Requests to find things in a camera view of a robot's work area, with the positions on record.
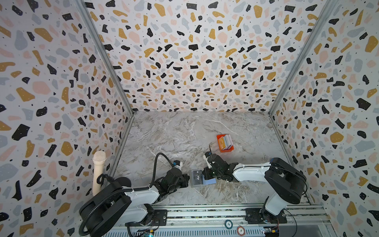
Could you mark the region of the beige leather card holder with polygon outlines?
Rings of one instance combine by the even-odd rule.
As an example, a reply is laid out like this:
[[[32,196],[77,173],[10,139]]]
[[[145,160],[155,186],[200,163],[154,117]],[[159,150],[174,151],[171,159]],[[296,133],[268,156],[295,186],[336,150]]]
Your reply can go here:
[[[202,170],[200,169],[191,170],[189,174],[190,174],[189,184],[192,188],[213,185],[217,183],[216,178],[205,180],[205,177],[202,174]]]

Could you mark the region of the red card tray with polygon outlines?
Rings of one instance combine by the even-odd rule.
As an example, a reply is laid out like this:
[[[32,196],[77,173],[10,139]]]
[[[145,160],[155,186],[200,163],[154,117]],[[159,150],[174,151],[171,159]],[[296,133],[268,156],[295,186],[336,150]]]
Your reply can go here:
[[[227,153],[234,150],[234,143],[229,134],[217,135],[217,142],[221,153]]]

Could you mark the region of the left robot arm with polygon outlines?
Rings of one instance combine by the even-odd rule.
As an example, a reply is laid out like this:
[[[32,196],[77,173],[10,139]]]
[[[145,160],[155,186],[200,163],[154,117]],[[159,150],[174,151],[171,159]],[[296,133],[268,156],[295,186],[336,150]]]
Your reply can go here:
[[[126,177],[113,179],[80,208],[82,223],[79,235],[101,237],[120,223],[147,225],[154,214],[152,204],[163,201],[180,188],[187,188],[189,180],[190,176],[177,167],[145,187],[131,188],[131,182]]]

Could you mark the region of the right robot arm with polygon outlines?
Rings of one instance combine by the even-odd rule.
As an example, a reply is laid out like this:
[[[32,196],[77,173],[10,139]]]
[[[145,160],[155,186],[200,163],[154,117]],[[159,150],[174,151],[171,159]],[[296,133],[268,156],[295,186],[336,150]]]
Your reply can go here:
[[[261,215],[276,217],[290,204],[299,204],[307,190],[307,179],[297,169],[281,158],[255,165],[228,164],[210,151],[203,156],[207,167],[202,174],[205,180],[213,178],[227,182],[266,182],[274,189],[261,209]]]

